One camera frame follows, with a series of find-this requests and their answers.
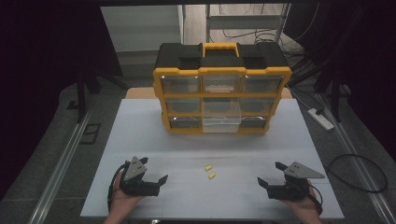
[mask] yellow organizer case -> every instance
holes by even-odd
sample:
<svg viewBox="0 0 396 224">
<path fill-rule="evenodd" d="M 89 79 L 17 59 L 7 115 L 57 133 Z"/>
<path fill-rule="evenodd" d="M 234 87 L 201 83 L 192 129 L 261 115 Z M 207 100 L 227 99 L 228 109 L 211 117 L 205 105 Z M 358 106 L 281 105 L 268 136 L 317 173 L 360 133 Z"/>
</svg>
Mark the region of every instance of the yellow organizer case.
<svg viewBox="0 0 396 224">
<path fill-rule="evenodd" d="M 291 70 L 277 43 L 162 44 L 153 76 L 169 133 L 265 133 Z"/>
</svg>

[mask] white power strip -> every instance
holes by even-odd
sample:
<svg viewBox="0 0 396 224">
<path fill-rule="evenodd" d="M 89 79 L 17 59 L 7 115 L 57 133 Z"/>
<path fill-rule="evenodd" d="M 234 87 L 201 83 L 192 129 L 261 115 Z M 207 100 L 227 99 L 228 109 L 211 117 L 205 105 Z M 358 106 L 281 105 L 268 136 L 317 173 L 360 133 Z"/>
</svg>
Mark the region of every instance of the white power strip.
<svg viewBox="0 0 396 224">
<path fill-rule="evenodd" d="M 334 128 L 334 125 L 332 125 L 325 117 L 323 117 L 321 114 L 317 115 L 317 110 L 315 108 L 312 108 L 312 109 L 308 110 L 307 112 L 326 131 L 329 131 L 330 129 Z"/>
</svg>

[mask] white table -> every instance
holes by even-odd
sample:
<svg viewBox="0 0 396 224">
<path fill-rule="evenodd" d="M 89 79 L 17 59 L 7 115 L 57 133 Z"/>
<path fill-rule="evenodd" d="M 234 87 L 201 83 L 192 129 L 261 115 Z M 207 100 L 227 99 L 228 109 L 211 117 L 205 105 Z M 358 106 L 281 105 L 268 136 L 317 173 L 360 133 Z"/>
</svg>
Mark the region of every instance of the white table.
<svg viewBox="0 0 396 224">
<path fill-rule="evenodd" d="M 158 100 L 122 100 L 90 192 L 83 217 L 107 216 L 106 196 L 117 168 L 132 156 L 148 157 L 145 181 L 169 175 L 158 197 L 147 197 L 131 218 L 286 220 L 289 208 L 268 199 L 257 177 L 283 185 L 275 167 L 294 161 L 325 174 L 293 99 L 280 101 L 266 134 L 170 134 L 162 126 Z M 217 176 L 209 179 L 205 166 Z M 311 179 L 324 199 L 323 219 L 343 218 L 328 178 Z"/>
</svg>

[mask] hand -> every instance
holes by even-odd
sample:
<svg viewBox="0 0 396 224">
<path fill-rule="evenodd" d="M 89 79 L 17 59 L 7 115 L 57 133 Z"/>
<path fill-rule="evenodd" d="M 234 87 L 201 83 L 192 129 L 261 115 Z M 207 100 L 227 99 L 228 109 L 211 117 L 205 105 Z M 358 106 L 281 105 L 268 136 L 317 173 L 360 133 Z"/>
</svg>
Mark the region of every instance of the hand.
<svg viewBox="0 0 396 224">
<path fill-rule="evenodd" d="M 312 187 L 309 187 L 309 193 L 316 198 L 315 192 Z M 288 207 L 291 208 L 293 213 L 304 223 L 304 224 L 322 224 L 317 206 L 309 200 L 308 198 L 304 198 L 298 202 L 291 202 L 286 200 L 280 200 L 282 203 L 285 203 Z"/>
<path fill-rule="evenodd" d="M 136 207 L 136 204 L 145 198 L 145 196 L 126 195 L 120 189 L 119 173 L 113 185 L 113 198 L 111 200 L 110 213 L 108 214 L 105 224 L 121 223 Z"/>
</svg>

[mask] handle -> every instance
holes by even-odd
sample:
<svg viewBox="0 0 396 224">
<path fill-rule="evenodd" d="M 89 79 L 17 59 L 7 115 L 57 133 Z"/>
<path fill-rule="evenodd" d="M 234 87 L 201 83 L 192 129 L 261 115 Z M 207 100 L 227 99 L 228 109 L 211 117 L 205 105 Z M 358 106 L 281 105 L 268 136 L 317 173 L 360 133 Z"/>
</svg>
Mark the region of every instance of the handle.
<svg viewBox="0 0 396 224">
<path fill-rule="evenodd" d="M 238 47 L 236 43 L 204 43 L 203 44 L 203 57 L 207 49 L 233 49 L 236 57 L 239 57 Z"/>
</svg>

